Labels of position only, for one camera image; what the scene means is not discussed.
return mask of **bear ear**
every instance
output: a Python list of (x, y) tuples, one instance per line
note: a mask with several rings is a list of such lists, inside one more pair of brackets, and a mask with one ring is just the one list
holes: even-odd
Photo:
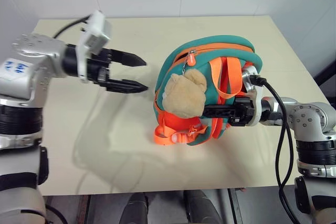
[(164, 93), (167, 96), (168, 94), (171, 93), (171, 91), (174, 89), (175, 85), (178, 83), (178, 80), (180, 79), (181, 76), (179, 76), (178, 74), (173, 73), (167, 84), (166, 87), (164, 87)]
[(172, 79), (174, 82), (177, 82), (179, 80), (180, 76), (178, 74), (172, 73), (170, 76), (170, 79)]
[(206, 91), (206, 79), (200, 71), (189, 69), (185, 72), (184, 76), (195, 83), (203, 92)]

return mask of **backpack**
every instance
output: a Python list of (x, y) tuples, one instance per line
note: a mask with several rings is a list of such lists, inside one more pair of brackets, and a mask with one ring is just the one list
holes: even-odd
[(164, 111), (163, 92), (171, 74), (183, 74), (196, 68), (206, 78), (206, 101), (210, 104), (233, 104), (235, 95), (244, 95), (242, 68), (263, 65), (253, 45), (244, 38), (218, 35), (190, 41), (175, 49), (164, 62), (155, 87), (154, 112), (159, 123), (154, 141), (160, 145), (186, 143), (197, 145), (219, 138), (229, 127), (224, 118), (204, 116), (183, 119)]

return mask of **teddy bear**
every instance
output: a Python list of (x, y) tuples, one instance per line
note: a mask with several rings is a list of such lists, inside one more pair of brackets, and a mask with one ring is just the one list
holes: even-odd
[(173, 73), (164, 88), (163, 108), (180, 118), (201, 116), (205, 91), (206, 79), (197, 69), (188, 69), (184, 75)]

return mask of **black cable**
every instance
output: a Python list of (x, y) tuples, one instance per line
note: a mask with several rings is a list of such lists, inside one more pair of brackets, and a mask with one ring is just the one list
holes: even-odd
[(46, 209), (53, 212), (63, 224), (68, 224), (66, 218), (56, 208), (46, 204)]
[(80, 18), (78, 20), (75, 20), (74, 22), (66, 25), (65, 27), (63, 27), (61, 30), (59, 30), (54, 36), (53, 38), (56, 39), (61, 33), (63, 33), (66, 29), (69, 29), (71, 26), (74, 26), (76, 24), (79, 23), (85, 23), (88, 19), (89, 19), (90, 15), (84, 17), (84, 18)]
[[(291, 133), (290, 133), (290, 128), (289, 128), (289, 125), (287, 123), (286, 107), (285, 107), (284, 103), (282, 102), (278, 93), (273, 89), (273, 87), (267, 82), (267, 80), (265, 78), (261, 78), (259, 76), (252, 76), (252, 78), (250, 80), (251, 80), (252, 84), (259, 85), (259, 86), (265, 86), (271, 92), (271, 94), (274, 96), (274, 98), (277, 100), (277, 102), (279, 103), (279, 106), (281, 108), (281, 111), (282, 111), (282, 126), (281, 126), (281, 132), (280, 132), (279, 143), (278, 143), (277, 152), (276, 152), (276, 161), (275, 161), (276, 177), (277, 177), (277, 182), (278, 182), (278, 186), (279, 186), (279, 198), (280, 198), (280, 202), (281, 202), (282, 206), (284, 207), (284, 210), (287, 213), (290, 220), (294, 224), (300, 224), (299, 220), (296, 218), (295, 214), (293, 213), (292, 209), (290, 208), (290, 205), (289, 205), (288, 200), (286, 198), (285, 192), (283, 191), (284, 190), (283, 188), (284, 188), (285, 184), (287, 183), (287, 181), (290, 177), (290, 174), (292, 172), (293, 163), (294, 163), (293, 141), (292, 141), (292, 137), (291, 137)], [(288, 167), (288, 170), (287, 170), (287, 174), (286, 174), (283, 182), (281, 182), (280, 172), (279, 172), (279, 160), (280, 160), (280, 152), (281, 152), (281, 148), (282, 148), (283, 139), (285, 137), (285, 132), (287, 132), (287, 135), (288, 135), (290, 158), (289, 158), (289, 167)]]

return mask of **table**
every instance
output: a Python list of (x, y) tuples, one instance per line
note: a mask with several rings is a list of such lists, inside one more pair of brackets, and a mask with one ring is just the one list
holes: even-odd
[[(44, 108), (43, 146), (48, 148), (49, 178), (43, 195), (125, 193), (183, 189), (276, 185), (275, 153), (280, 127), (231, 127), (219, 140), (198, 146), (159, 146), (152, 104), (165, 58), (181, 44), (212, 35), (247, 38), (262, 58), (261, 75), (283, 97), (300, 102), (327, 102), (269, 16), (114, 18), (112, 39), (105, 46), (142, 57), (145, 67), (113, 63), (112, 78), (133, 79), (147, 86), (139, 94), (108, 93), (78, 78), (53, 79)], [(40, 20), (36, 33), (52, 36), (70, 20)], [(76, 44), (80, 26), (59, 39)], [(264, 90), (264, 96), (270, 93)], [(280, 172), (289, 151), (284, 141)], [(298, 176), (296, 166), (289, 179)]]

